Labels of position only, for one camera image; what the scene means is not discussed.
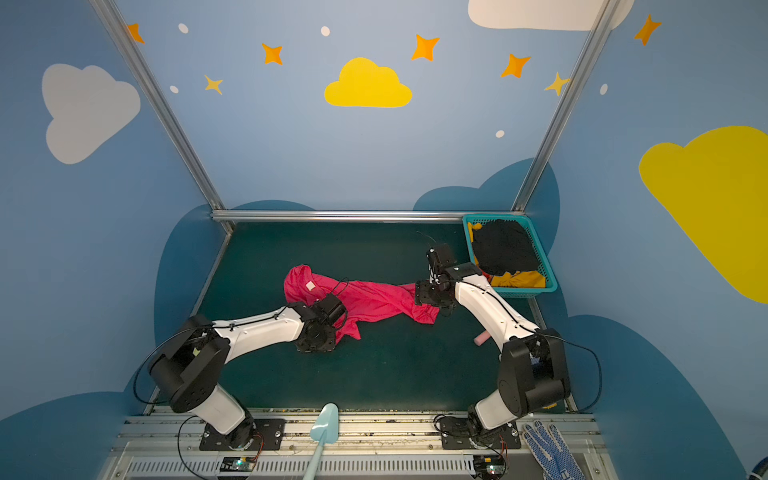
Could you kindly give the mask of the magenta pink t-shirt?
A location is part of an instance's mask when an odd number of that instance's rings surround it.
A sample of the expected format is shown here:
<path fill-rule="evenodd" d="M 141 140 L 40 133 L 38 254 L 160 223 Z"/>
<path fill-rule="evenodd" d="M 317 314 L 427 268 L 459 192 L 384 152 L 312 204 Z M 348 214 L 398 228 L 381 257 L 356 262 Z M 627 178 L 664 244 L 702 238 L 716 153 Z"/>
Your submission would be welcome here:
<path fill-rule="evenodd" d="M 440 312 L 438 307 L 416 303 L 414 284 L 337 281 L 314 273 L 308 265 L 296 266 L 288 272 L 283 291 L 288 303 L 303 302 L 307 305 L 323 299 L 327 294 L 336 296 L 347 310 L 345 320 L 337 320 L 334 324 L 336 343 L 345 336 L 360 340 L 359 322 L 376 323 L 406 315 L 417 323 L 432 325 Z"/>

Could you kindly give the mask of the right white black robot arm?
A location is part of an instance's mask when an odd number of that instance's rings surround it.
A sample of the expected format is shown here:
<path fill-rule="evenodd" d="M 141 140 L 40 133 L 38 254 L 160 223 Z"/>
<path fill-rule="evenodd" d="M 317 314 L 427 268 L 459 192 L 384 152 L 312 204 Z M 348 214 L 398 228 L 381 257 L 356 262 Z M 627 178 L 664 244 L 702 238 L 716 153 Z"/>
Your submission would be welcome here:
<path fill-rule="evenodd" d="M 416 283 L 415 303 L 440 309 L 460 305 L 490 334 L 500 351 L 496 390 L 468 410 L 467 429 L 484 435 L 571 395 L 565 342 L 515 310 L 479 267 L 458 263 L 450 247 L 427 250 L 429 277 Z"/>

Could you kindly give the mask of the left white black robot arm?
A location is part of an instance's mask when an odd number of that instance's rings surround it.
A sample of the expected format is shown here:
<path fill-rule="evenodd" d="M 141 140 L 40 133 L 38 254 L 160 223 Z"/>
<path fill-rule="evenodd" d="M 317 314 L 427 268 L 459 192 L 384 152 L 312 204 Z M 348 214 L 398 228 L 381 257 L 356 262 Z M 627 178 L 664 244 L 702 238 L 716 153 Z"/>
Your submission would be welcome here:
<path fill-rule="evenodd" d="M 292 343 L 301 353 L 331 352 L 347 309 L 333 294 L 307 305 L 290 303 L 252 317 L 210 321 L 189 318 L 146 362 L 170 408 L 205 422 L 202 451 L 277 450 L 283 421 L 256 420 L 219 383 L 224 367 L 256 350 Z"/>

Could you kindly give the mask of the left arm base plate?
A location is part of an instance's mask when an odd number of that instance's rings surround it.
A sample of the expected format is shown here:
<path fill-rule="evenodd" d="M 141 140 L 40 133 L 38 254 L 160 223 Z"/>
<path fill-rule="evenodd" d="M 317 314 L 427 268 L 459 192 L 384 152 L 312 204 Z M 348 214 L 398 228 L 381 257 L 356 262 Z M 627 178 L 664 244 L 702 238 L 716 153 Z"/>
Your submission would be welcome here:
<path fill-rule="evenodd" d="M 281 447 L 285 425 L 285 420 L 279 418 L 246 418 L 230 433 L 223 434 L 206 423 L 199 449 L 213 452 L 276 451 Z"/>

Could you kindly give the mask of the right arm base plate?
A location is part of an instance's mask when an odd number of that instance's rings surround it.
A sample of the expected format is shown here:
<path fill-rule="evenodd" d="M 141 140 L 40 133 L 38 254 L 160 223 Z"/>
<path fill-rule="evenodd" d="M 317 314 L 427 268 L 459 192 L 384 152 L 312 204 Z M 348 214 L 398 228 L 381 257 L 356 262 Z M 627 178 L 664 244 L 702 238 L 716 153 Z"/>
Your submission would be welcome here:
<path fill-rule="evenodd" d="M 468 418 L 446 416 L 433 418 L 433 427 L 438 432 L 444 450 L 518 450 L 521 438 L 517 424 L 507 422 L 494 429 L 475 428 Z"/>

